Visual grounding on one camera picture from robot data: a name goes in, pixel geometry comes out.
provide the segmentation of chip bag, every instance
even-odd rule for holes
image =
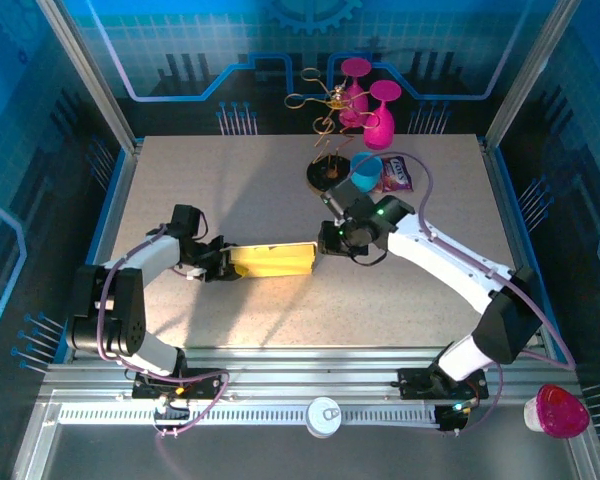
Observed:
[[[411,175],[407,171],[404,157],[394,156],[382,159],[382,175],[374,192],[395,192],[396,190],[413,191]]]

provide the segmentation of glass panel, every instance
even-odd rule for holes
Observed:
[[[600,384],[600,1],[582,2],[501,148],[582,383]]]
[[[307,67],[332,88],[350,56],[373,62],[363,87],[403,87],[396,131],[484,134],[553,3],[65,2],[138,136],[310,133],[318,110],[284,97],[323,93]]]
[[[0,2],[0,478],[58,348],[25,316],[64,324],[118,150],[36,3]]]

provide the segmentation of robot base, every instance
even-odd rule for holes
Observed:
[[[219,368],[188,368],[184,351],[178,349],[176,366],[173,378],[190,378],[205,373],[217,372]],[[222,387],[222,375],[207,378],[195,383],[171,383],[156,380],[141,373],[136,374],[133,383],[131,398],[157,399],[160,395],[167,395],[174,400],[213,400]]]
[[[476,370],[466,380],[458,382],[457,386],[441,396],[431,388],[423,389],[419,385],[422,379],[429,379],[427,368],[401,368],[398,370],[398,381],[394,384],[400,389],[402,400],[457,400],[466,401],[475,398],[489,398],[487,381],[482,370]]]

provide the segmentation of gray table surface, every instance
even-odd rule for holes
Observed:
[[[332,219],[307,187],[314,136],[147,137],[114,247],[117,257],[168,221],[176,203],[202,209],[209,237],[240,245],[315,241]],[[513,264],[472,135],[398,135],[393,150],[431,168],[427,219],[482,255]],[[343,154],[366,150],[361,138]],[[417,206],[426,177],[407,164]],[[200,284],[165,272],[145,289],[147,326],[178,346],[440,346],[479,315],[455,292],[397,257],[364,268],[319,257],[311,276]]]

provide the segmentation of yellow sponge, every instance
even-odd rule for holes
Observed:
[[[231,247],[229,261],[243,277],[310,275],[316,259],[315,242]]]

